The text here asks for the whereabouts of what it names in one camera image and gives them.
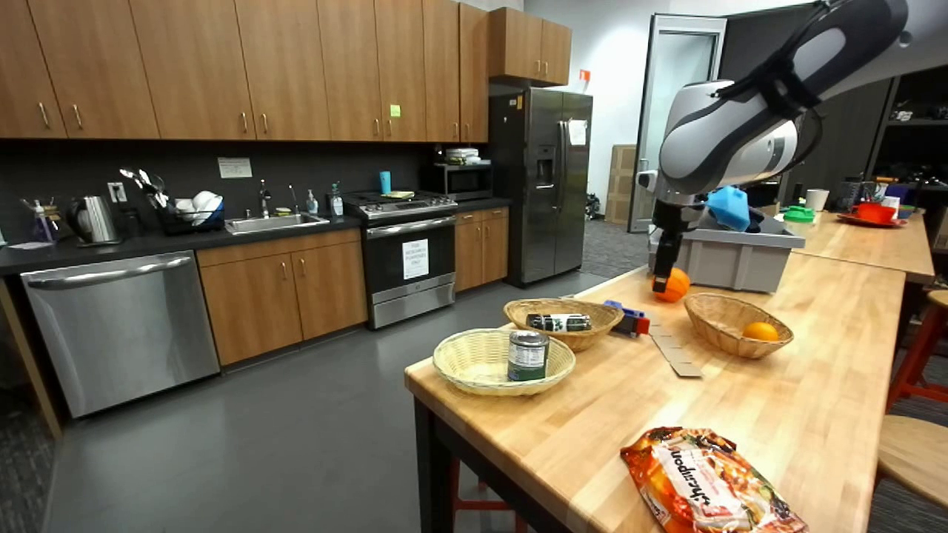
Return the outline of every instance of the chip bag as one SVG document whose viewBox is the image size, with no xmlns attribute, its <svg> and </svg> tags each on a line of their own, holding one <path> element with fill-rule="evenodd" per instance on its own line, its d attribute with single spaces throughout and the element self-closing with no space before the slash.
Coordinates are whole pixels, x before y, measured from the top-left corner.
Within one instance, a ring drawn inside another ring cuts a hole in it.
<svg viewBox="0 0 948 533">
<path fill-rule="evenodd" d="M 666 533 L 804 533 L 807 522 L 711 431 L 655 426 L 622 463 Z"/>
</svg>

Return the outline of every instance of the black backsplash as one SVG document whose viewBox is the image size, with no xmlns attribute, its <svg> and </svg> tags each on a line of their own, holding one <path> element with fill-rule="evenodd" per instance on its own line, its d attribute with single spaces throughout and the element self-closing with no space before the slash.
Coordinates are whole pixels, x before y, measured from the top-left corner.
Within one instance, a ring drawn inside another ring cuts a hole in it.
<svg viewBox="0 0 948 533">
<path fill-rule="evenodd" d="M 222 182 L 216 158 L 250 158 L 250 182 Z M 330 146 L 330 142 L 0 142 L 0 231 L 9 243 L 34 237 L 34 213 L 22 200 L 55 200 L 59 213 L 70 213 L 80 195 L 105 195 L 107 182 L 123 182 L 118 169 L 147 169 L 160 179 L 175 200 L 189 200 L 201 189 L 227 195 L 229 217 L 247 210 L 261 213 L 261 185 L 272 194 L 269 209 L 293 204 L 307 189 L 320 200 L 332 182 L 342 189 L 378 189 L 381 169 L 391 172 L 394 189 L 418 188 L 418 172 L 432 158 L 432 146 Z M 147 231 L 158 231 L 139 189 L 126 182 L 132 209 L 139 210 Z"/>
</svg>

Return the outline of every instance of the jar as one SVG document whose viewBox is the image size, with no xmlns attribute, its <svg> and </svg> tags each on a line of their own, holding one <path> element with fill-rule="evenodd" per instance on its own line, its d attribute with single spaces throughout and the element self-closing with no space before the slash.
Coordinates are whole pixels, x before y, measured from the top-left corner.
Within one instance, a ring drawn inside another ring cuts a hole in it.
<svg viewBox="0 0 948 533">
<path fill-rule="evenodd" d="M 515 328 L 509 331 L 509 360 L 508 360 L 508 379 L 509 382 L 527 382 L 527 379 L 545 379 L 545 334 Z"/>
</svg>

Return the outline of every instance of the stove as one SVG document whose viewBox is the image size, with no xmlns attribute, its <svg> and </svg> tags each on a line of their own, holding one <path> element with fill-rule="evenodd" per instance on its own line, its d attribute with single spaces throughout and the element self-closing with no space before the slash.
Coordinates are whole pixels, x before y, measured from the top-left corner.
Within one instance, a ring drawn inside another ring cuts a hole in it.
<svg viewBox="0 0 948 533">
<path fill-rule="evenodd" d="M 373 328 L 455 306 L 455 195 L 349 194 Z"/>
<path fill-rule="evenodd" d="M 455 195 L 437 195 L 437 194 L 404 194 L 404 195 L 349 194 L 345 204 L 354 217 L 372 226 L 398 223 L 398 219 L 449 217 L 456 210 Z"/>
</svg>

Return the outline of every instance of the butcher block table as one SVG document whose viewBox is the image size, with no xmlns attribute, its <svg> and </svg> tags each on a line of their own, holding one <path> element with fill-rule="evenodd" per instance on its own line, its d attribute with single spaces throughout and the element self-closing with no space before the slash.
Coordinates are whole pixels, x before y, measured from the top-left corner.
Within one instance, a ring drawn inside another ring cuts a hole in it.
<svg viewBox="0 0 948 533">
<path fill-rule="evenodd" d="M 575 374 L 541 397 L 471 397 L 429 360 L 413 365 L 425 530 L 455 530 L 455 459 L 536 530 L 658 530 L 621 451 L 652 426 L 709 426 L 739 445 L 809 530 L 866 533 L 908 269 L 889 256 L 846 257 L 859 247 L 837 231 L 849 235 L 829 228 L 819 241 L 840 251 L 795 251 L 778 293 L 733 293 L 798 334 L 761 363 L 718 352 L 693 334 L 681 302 L 655 302 L 650 280 L 628 274 L 578 300 L 643 309 L 703 379 L 678 379 L 652 337 L 621 334 L 578 352 Z"/>
<path fill-rule="evenodd" d="M 938 274 L 923 213 L 905 219 L 900 228 L 853 226 L 841 213 L 822 213 L 816 226 L 789 223 L 789 231 L 807 237 L 804 256 L 905 269 L 923 280 Z"/>
</svg>

